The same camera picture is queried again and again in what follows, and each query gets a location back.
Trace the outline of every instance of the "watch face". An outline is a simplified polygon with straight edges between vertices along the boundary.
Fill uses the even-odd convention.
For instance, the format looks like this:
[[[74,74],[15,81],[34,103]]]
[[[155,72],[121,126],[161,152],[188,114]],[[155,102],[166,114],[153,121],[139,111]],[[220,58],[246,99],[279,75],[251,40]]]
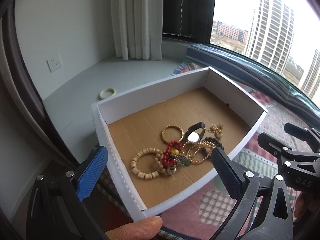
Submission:
[[[192,133],[190,133],[190,135],[188,136],[187,139],[189,142],[198,142],[199,141],[199,134],[197,134],[196,132],[192,132]]]

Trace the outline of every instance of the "green pendant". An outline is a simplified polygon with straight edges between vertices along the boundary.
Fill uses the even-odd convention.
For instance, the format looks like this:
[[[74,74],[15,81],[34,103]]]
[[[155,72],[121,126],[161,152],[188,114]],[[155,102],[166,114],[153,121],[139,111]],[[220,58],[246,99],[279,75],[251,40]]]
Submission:
[[[189,166],[190,164],[191,164],[191,161],[186,160],[183,165],[184,165],[184,166]]]

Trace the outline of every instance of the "blue gripper pad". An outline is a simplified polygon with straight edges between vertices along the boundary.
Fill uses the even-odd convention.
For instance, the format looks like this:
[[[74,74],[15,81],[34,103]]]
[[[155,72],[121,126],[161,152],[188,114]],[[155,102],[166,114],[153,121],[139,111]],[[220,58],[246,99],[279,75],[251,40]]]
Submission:
[[[107,162],[108,150],[103,146],[98,146],[79,165],[76,170],[75,182],[77,183],[77,195],[80,201],[89,197]]]
[[[211,161],[230,197],[239,201],[245,185],[243,171],[219,147],[212,150]]]

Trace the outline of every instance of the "jewelry pile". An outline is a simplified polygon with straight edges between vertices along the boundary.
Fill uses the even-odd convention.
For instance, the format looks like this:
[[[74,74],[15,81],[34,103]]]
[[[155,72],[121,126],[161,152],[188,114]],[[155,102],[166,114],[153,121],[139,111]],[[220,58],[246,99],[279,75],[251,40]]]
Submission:
[[[164,131],[168,128],[179,130],[182,134],[181,139],[179,141],[175,140],[171,142],[166,140],[164,138]],[[196,132],[194,132],[194,130],[199,128],[203,129],[201,134],[197,134]],[[158,177],[160,173],[164,173],[166,175],[174,174],[177,171],[178,166],[187,167],[191,164],[197,165],[201,164],[207,159],[210,159],[211,152],[215,147],[221,147],[222,149],[224,149],[222,143],[219,142],[218,139],[216,139],[220,139],[222,137],[222,125],[212,125],[211,129],[209,130],[209,132],[214,132],[216,138],[206,137],[203,141],[200,141],[204,135],[204,131],[205,124],[202,122],[191,126],[186,134],[180,127],[176,125],[166,126],[161,132],[162,141],[168,144],[166,151],[163,152],[156,148],[147,148],[138,152],[131,161],[132,172],[142,179],[153,179]],[[187,139],[191,132],[198,135],[196,136],[196,138],[198,138],[198,141],[191,141]],[[151,173],[144,173],[137,168],[137,162],[143,155],[150,153],[155,154],[157,168]],[[204,155],[204,158],[201,160],[194,160],[194,156],[196,156],[198,153],[202,153]]]

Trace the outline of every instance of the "black watch strap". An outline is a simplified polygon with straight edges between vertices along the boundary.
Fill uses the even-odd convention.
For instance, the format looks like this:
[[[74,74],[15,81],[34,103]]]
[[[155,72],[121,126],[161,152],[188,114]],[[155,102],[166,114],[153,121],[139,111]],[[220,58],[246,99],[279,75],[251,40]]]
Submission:
[[[190,135],[192,132],[194,132],[195,130],[198,130],[198,129],[200,129],[200,128],[203,129],[202,132],[199,134],[199,141],[200,141],[200,140],[202,139],[203,135],[204,135],[204,132],[205,132],[205,123],[204,123],[204,122],[198,122],[198,123],[190,126],[190,127],[188,128],[188,131],[187,131],[187,132],[185,133],[185,135],[184,135],[184,140],[187,142],[189,135]]]

